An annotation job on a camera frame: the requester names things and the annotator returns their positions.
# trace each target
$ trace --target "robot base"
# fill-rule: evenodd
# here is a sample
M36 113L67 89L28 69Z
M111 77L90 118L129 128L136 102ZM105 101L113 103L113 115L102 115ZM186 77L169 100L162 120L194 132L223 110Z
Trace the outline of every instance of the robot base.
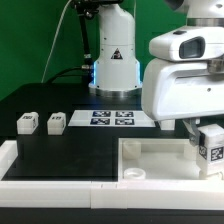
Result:
M136 87L136 89L127 91L110 91L97 88L94 84L89 84L89 92L94 95L111 97L111 98L124 98L141 95L142 86Z

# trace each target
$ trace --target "white platform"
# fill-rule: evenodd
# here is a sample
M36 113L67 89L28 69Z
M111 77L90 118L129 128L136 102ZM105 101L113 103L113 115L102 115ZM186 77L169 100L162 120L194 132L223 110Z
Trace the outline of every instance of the white platform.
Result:
M224 181L198 180L196 161L184 157L188 140L131 139L141 155L127 160L129 140L119 140L118 182L0 181L0 206L224 210ZM146 178L124 179L128 168L145 170Z

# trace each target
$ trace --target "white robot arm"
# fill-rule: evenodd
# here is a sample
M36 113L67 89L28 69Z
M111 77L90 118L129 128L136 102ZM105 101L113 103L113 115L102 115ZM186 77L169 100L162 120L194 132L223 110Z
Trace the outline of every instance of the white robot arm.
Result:
M184 119L206 179L224 171L224 129L197 128L196 119L224 113L224 0L165 2L187 13L187 25L150 42L157 58L145 70L142 108L157 121Z

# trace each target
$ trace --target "white block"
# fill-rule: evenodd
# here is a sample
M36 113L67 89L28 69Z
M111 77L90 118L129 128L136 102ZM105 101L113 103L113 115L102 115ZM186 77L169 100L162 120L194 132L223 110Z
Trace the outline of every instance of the white block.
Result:
M224 129L217 124L198 128L204 142L197 153L197 165L206 176L224 170Z
M65 126L65 113L53 113L47 122L48 135L62 135Z
M17 131L19 135L30 135L38 127L38 113L31 112L23 114L17 121Z
M123 142L123 158L138 159L141 157L141 142L136 140L126 140Z
M162 131L174 131L175 120L159 121L159 125Z
M0 147L0 180L18 156L16 141L5 141Z
M224 144L224 129L217 124L206 125L198 128L205 135L206 148L220 147Z

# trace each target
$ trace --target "green backdrop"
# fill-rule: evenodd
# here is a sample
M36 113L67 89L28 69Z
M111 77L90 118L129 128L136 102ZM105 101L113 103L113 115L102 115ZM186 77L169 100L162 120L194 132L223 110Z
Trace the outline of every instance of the green backdrop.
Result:
M27 83L41 82L55 30L67 0L0 0L0 99ZM122 7L133 14L135 0ZM185 16L174 13L163 0L136 0L136 57L141 72L152 59L150 39L176 29ZM87 21L91 52L98 57L97 18ZM62 69L79 66L83 49L76 11L68 8L46 79ZM69 82L79 82L69 78Z

